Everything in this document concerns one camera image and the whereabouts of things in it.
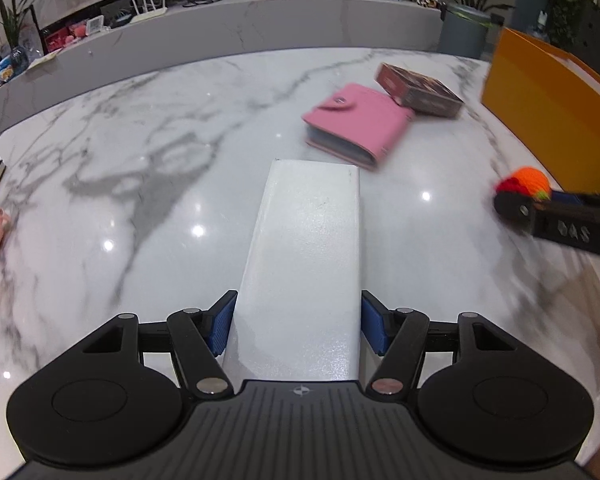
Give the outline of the white rectangular box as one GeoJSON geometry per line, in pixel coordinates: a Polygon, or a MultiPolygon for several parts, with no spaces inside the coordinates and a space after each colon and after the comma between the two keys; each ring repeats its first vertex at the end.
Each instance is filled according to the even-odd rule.
{"type": "Polygon", "coordinates": [[[360,207],[358,167],[272,163],[223,358],[235,387],[358,377],[360,207]]]}

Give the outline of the white desk clock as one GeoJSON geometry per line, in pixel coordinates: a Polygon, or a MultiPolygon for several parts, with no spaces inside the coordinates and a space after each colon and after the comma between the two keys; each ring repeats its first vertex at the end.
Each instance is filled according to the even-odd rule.
{"type": "Polygon", "coordinates": [[[91,18],[85,24],[85,32],[87,36],[98,34],[104,29],[104,17],[102,15],[91,18]]]}

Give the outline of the grey trash bin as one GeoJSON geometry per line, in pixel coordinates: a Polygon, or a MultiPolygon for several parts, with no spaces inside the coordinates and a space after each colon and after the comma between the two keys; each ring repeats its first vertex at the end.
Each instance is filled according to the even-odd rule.
{"type": "Polygon", "coordinates": [[[441,8],[442,29],[438,52],[463,58],[481,58],[491,17],[482,11],[458,3],[441,8]]]}

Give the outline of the potted plant left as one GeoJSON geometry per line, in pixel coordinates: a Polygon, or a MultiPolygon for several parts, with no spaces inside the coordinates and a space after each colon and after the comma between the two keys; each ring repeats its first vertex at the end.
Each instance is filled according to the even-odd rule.
{"type": "Polygon", "coordinates": [[[34,12],[36,0],[0,0],[0,17],[9,46],[6,56],[9,75],[22,74],[43,56],[40,30],[34,12]]]}

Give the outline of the white wifi router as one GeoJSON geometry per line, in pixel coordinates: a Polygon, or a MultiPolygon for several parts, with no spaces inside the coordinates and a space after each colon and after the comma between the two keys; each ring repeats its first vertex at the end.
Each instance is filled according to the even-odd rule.
{"type": "Polygon", "coordinates": [[[131,0],[131,24],[158,18],[166,14],[166,0],[131,0]]]}

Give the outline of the orange storage box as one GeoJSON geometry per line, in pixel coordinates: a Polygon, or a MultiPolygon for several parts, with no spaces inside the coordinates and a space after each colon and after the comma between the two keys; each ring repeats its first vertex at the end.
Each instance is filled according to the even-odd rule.
{"type": "Polygon", "coordinates": [[[600,75],[574,55],[506,28],[481,103],[566,191],[600,194],[600,75]]]}

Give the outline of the illustrated card box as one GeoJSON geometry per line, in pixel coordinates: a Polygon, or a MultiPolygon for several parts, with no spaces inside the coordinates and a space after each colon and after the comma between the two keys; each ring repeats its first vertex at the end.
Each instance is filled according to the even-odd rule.
{"type": "Polygon", "coordinates": [[[376,81],[396,104],[417,114],[455,118],[463,100],[440,80],[405,68],[382,63],[376,81]]]}

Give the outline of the pink snap card wallet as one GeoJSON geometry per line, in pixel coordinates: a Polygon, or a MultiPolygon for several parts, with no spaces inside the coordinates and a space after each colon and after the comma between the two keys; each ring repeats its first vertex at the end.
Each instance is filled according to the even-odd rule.
{"type": "Polygon", "coordinates": [[[415,113],[385,93],[347,84],[302,115],[306,143],[351,164],[376,170],[411,125],[415,113]]]}

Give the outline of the orange crochet fruit keychain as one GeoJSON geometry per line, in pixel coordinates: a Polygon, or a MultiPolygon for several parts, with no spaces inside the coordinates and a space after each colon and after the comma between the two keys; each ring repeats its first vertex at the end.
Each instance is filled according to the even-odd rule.
{"type": "Polygon", "coordinates": [[[516,193],[532,200],[549,200],[552,197],[550,180],[544,172],[533,167],[522,167],[510,174],[495,187],[497,193],[516,193]]]}

